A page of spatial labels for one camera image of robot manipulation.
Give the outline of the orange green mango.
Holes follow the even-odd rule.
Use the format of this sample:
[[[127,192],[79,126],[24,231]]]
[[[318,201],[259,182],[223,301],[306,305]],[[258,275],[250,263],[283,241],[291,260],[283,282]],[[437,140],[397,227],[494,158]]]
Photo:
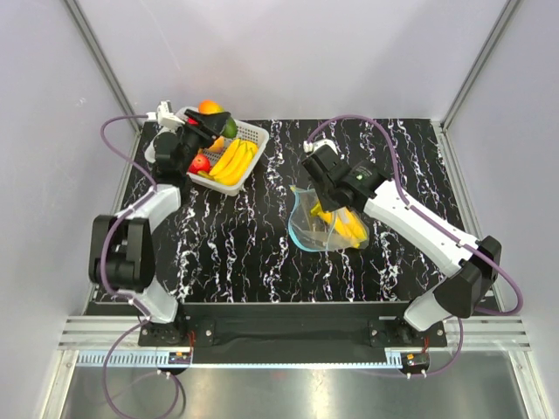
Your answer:
[[[226,138],[233,138],[238,133],[235,120],[217,102],[203,100],[198,104],[197,111],[202,115],[202,121],[216,133]]]

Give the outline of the clear zip top bag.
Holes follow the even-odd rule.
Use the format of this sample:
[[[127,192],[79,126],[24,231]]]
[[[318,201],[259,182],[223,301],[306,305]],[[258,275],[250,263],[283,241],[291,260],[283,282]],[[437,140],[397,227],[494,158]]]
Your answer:
[[[364,249],[369,244],[369,228],[346,207],[334,212],[321,207],[314,189],[291,186],[294,206],[287,230],[295,245],[307,252]]]

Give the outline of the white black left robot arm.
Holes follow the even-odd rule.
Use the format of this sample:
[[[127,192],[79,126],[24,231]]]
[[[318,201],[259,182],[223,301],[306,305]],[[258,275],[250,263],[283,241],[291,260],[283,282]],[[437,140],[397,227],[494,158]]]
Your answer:
[[[188,337],[189,325],[179,319],[177,300],[155,275],[152,234],[167,216],[179,210],[190,192],[188,169],[198,152],[225,134],[230,113],[174,113],[168,101],[144,116],[160,130],[145,152],[151,169],[139,167],[150,183],[137,201],[114,215],[93,220],[88,275],[110,295],[124,298],[171,346]]]

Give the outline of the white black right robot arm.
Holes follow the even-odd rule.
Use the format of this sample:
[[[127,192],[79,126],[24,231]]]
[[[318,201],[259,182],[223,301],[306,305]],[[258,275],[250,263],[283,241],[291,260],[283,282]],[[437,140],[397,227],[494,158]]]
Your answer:
[[[302,166],[325,211],[348,208],[384,223],[445,275],[443,282],[409,303],[396,326],[399,340],[416,346],[439,321],[469,318],[496,279],[500,242],[491,237],[479,240],[453,227],[420,205],[371,161],[350,167],[332,141],[307,143],[303,148]]]

